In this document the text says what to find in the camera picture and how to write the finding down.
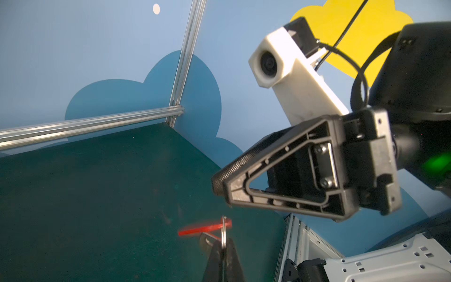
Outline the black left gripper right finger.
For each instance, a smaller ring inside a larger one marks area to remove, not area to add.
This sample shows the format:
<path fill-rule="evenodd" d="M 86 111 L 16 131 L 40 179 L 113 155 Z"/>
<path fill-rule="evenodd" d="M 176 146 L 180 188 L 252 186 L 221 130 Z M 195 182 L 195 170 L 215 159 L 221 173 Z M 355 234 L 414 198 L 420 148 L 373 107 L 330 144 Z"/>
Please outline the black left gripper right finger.
<path fill-rule="evenodd" d="M 224 281 L 245 282 L 243 268 L 232 238 L 228 238 L 224 251 Z"/>

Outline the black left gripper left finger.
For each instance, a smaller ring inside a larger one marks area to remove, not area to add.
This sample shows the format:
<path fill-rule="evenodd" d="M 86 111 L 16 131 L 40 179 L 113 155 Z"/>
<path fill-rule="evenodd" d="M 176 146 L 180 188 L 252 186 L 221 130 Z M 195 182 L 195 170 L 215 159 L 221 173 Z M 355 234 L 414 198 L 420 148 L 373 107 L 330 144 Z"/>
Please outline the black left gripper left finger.
<path fill-rule="evenodd" d="M 221 241 L 215 241 L 211 247 L 209 259 L 202 282 L 223 281 L 223 248 Z"/>

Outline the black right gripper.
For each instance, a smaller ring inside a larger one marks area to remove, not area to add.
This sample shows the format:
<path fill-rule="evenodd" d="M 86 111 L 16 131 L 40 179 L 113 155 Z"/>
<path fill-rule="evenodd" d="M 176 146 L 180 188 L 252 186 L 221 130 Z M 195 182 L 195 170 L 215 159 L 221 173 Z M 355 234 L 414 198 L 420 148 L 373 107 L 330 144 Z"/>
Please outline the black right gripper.
<path fill-rule="evenodd" d="M 325 115 L 267 135 L 211 182 L 229 205 L 336 222 L 359 206 L 381 215 L 402 206 L 388 114 L 378 108 L 343 119 Z"/>

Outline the red key tag with keyring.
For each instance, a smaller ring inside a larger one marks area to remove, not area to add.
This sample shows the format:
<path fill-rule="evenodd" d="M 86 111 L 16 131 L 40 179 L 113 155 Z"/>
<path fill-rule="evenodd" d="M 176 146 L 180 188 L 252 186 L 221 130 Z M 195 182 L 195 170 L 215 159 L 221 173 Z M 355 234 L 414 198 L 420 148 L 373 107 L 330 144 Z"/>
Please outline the red key tag with keyring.
<path fill-rule="evenodd" d="M 233 222 L 230 218 L 222 216 L 218 222 L 203 223 L 184 227 L 177 232 L 178 237 L 198 237 L 199 245 L 204 251 L 210 251 L 214 244 L 219 242 L 221 249 L 226 248 L 227 230 L 231 229 Z"/>

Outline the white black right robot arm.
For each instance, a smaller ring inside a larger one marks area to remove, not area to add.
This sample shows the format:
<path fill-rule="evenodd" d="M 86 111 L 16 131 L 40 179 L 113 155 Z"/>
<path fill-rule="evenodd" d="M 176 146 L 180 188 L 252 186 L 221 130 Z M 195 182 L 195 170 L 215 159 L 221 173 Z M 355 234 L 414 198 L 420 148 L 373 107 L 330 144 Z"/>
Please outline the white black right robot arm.
<path fill-rule="evenodd" d="M 409 24 L 356 65 L 350 108 L 315 71 L 327 52 L 305 18 L 268 34 L 249 60 L 290 127 L 212 177 L 230 205 L 331 219 L 402 206 L 398 171 L 451 192 L 451 25 Z"/>

